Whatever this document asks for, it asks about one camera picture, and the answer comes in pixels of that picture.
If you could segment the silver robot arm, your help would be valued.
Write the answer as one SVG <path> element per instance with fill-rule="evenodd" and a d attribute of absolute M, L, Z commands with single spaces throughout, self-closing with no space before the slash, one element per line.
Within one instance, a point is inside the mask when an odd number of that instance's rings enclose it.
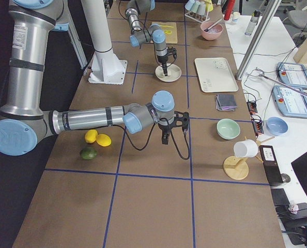
<path fill-rule="evenodd" d="M 140 20 L 139 15 L 154 10 L 155 1 L 129 1 L 125 11 L 125 17 L 131 28 L 130 43 L 133 47 L 138 47 L 145 42 L 152 41 L 158 64 L 162 67 L 163 75 L 167 76 L 168 57 L 177 58 L 176 49 L 166 45 L 166 36 L 163 29 L 158 24 L 152 24 L 147 28 Z"/>
<path fill-rule="evenodd" d="M 127 61 L 114 54 L 103 1 L 81 1 L 87 25 L 94 45 L 94 60 L 89 81 L 91 83 L 123 84 Z M 153 41 L 158 60 L 157 69 L 162 69 L 165 78 L 172 76 L 168 57 L 177 58 L 176 49 L 167 47 L 165 34 L 157 24 L 148 29 L 141 26 L 139 15 L 155 8 L 155 1 L 129 1 L 125 18 L 129 23 L 133 47 Z M 68 1 L 9 1 L 9 14 L 14 19 L 12 54 L 9 59 L 9 85 L 7 102 L 0 108 L 0 152 L 20 156 L 33 150 L 44 138 L 69 130 L 86 130 L 98 127 L 119 126 L 123 123 L 129 133 L 137 133 L 153 125 L 162 130 L 162 144 L 168 144 L 171 135 L 179 156 L 189 158 L 186 138 L 189 128 L 189 113 L 176 111 L 174 98 L 165 90 L 156 92 L 151 102 L 145 105 L 129 105 L 96 108 L 82 111 L 42 111 L 40 109 L 41 85 L 44 73 L 48 34 L 52 30 L 67 31 L 81 64 L 87 60 L 78 38 Z M 188 149 L 184 158 L 174 139 L 172 128 L 182 127 Z"/>

